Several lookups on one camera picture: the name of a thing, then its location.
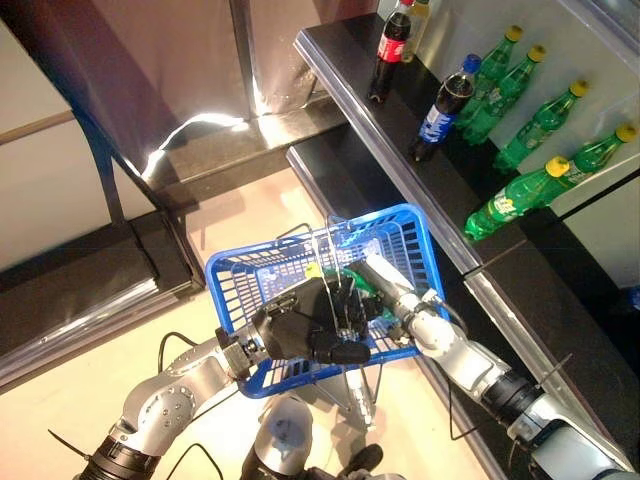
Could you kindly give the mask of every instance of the pepsi bottle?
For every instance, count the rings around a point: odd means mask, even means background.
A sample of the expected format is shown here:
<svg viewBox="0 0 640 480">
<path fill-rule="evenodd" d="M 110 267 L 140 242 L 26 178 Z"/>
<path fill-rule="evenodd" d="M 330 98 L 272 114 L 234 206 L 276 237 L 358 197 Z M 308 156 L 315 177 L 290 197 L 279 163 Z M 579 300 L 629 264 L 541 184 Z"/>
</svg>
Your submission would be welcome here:
<svg viewBox="0 0 640 480">
<path fill-rule="evenodd" d="M 391 90 L 391 81 L 398 63 L 402 60 L 402 51 L 411 31 L 409 7 L 413 0 L 399 0 L 389 18 L 384 24 L 380 44 L 378 45 L 378 59 L 373 72 L 373 80 L 367 97 L 374 102 L 384 103 Z"/>
<path fill-rule="evenodd" d="M 438 90 L 438 96 L 425 117 L 418 136 L 409 148 L 410 157 L 416 162 L 428 160 L 438 144 L 442 143 L 458 113 L 473 95 L 473 74 L 478 71 L 482 59 L 467 55 L 462 69 L 449 76 Z"/>
</svg>

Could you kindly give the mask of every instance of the green soda bottle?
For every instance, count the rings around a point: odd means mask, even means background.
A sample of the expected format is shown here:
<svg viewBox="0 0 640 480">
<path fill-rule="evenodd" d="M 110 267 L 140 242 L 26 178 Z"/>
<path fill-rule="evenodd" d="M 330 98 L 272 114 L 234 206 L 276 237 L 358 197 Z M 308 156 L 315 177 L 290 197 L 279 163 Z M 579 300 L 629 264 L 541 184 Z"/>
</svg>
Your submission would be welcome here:
<svg viewBox="0 0 640 480">
<path fill-rule="evenodd" d="M 498 153 L 493 167 L 502 173 L 515 170 L 527 155 L 564 125 L 576 101 L 583 97 L 587 90 L 589 84 L 584 80 L 578 80 L 572 83 L 564 94 L 542 105 L 533 118 Z"/>
<path fill-rule="evenodd" d="M 549 185 L 568 170 L 566 158 L 554 157 L 544 168 L 520 175 L 469 216 L 464 232 L 473 240 L 482 240 L 530 209 L 544 206 Z"/>
<path fill-rule="evenodd" d="M 611 136 L 578 150 L 569 159 L 569 171 L 557 178 L 550 186 L 548 195 L 551 198 L 548 203 L 606 167 L 618 148 L 633 141 L 637 134 L 633 126 L 625 123 L 616 128 Z"/>
<path fill-rule="evenodd" d="M 478 145 L 487 139 L 489 132 L 527 89 L 531 74 L 546 53 L 543 46 L 534 45 L 526 58 L 484 98 L 463 135 L 469 145 Z"/>
<path fill-rule="evenodd" d="M 458 118 L 454 122 L 456 128 L 463 129 L 471 123 L 473 116 L 482 104 L 482 99 L 487 96 L 498 80 L 506 73 L 513 46 L 520 40 L 521 36 L 522 29 L 517 25 L 511 25 L 504 34 L 504 39 L 482 59 L 480 70 L 475 76 L 473 97 L 458 114 Z"/>
</svg>

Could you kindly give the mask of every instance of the coca-cola bottle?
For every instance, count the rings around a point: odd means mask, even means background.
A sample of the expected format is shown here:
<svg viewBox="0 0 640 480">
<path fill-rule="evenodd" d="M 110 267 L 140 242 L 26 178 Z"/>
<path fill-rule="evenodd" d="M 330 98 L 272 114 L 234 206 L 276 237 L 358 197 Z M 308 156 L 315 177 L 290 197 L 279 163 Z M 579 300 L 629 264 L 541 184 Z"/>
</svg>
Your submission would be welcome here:
<svg viewBox="0 0 640 480">
<path fill-rule="evenodd" d="M 402 51 L 411 30 L 409 7 L 413 0 L 398 0 L 384 24 L 380 44 L 378 45 L 378 59 L 373 72 L 373 80 L 367 97 L 378 103 L 384 103 L 391 90 L 391 81 L 398 63 L 402 60 Z"/>
</svg>

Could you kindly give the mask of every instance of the bottle label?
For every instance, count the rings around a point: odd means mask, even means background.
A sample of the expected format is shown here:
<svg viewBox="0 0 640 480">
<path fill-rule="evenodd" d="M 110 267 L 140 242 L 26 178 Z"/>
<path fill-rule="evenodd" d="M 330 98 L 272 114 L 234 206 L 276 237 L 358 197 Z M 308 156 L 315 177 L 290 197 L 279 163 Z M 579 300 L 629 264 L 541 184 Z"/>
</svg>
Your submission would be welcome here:
<svg viewBox="0 0 640 480">
<path fill-rule="evenodd" d="M 504 188 L 496 193 L 489 202 L 489 213 L 499 222 L 510 222 L 518 217 L 516 207 L 513 206 L 513 200 L 507 198 Z"/>
<path fill-rule="evenodd" d="M 378 57 L 389 63 L 399 62 L 405 43 L 404 40 L 393 40 L 383 34 L 378 45 Z"/>
<path fill-rule="evenodd" d="M 543 129 L 537 122 L 529 122 L 518 132 L 518 140 L 528 150 L 534 150 L 546 142 L 552 133 L 553 131 Z"/>
<path fill-rule="evenodd" d="M 457 115 L 447 115 L 446 113 L 440 113 L 435 105 L 431 107 L 429 113 L 420 126 L 418 135 L 427 143 L 438 143 L 444 140 L 447 136 L 453 121 Z"/>
<path fill-rule="evenodd" d="M 476 73 L 476 85 L 473 89 L 473 97 L 482 100 L 491 91 L 495 82 L 483 73 Z"/>
<path fill-rule="evenodd" d="M 593 175 L 593 172 L 583 172 L 574 162 L 569 163 L 569 171 L 565 173 L 561 178 L 570 183 L 571 186 L 575 186 L 581 182 L 584 182 L 587 178 Z"/>
<path fill-rule="evenodd" d="M 506 112 L 515 101 L 514 97 L 504 97 L 500 87 L 496 87 L 487 96 L 487 106 L 489 107 L 487 111 L 491 116 L 497 117 Z"/>
</svg>

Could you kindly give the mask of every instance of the silver robot arm segment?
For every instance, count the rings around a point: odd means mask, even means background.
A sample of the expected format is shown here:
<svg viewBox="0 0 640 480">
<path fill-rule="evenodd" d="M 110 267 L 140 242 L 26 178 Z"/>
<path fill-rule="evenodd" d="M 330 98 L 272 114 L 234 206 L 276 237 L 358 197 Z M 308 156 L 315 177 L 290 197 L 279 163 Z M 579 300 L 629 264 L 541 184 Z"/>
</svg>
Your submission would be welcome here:
<svg viewBox="0 0 640 480">
<path fill-rule="evenodd" d="M 176 358 L 136 386 L 122 416 L 93 454 L 79 480 L 144 480 L 207 402 L 268 357 L 253 324 L 230 338 L 224 331 Z"/>
<path fill-rule="evenodd" d="M 418 297 L 411 283 L 378 255 L 350 268 L 380 292 L 418 349 L 504 425 L 513 440 L 530 449 L 531 458 L 548 477 L 613 479 L 633 470 L 625 455 L 595 428 L 442 318 L 437 309 L 442 300 L 435 290 Z"/>
</svg>

